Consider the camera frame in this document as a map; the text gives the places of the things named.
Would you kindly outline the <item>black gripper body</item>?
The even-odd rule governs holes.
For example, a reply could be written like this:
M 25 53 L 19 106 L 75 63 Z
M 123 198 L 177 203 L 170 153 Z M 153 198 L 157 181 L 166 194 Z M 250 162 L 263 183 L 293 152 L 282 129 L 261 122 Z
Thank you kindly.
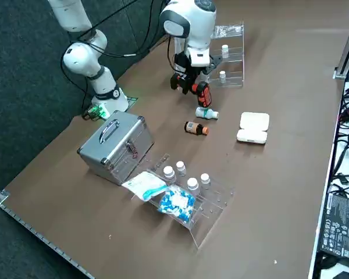
M 191 59 L 184 52 L 174 55 L 174 63 L 177 66 L 177 71 L 185 75 L 187 78 L 195 80 L 198 77 L 198 70 L 191 65 Z

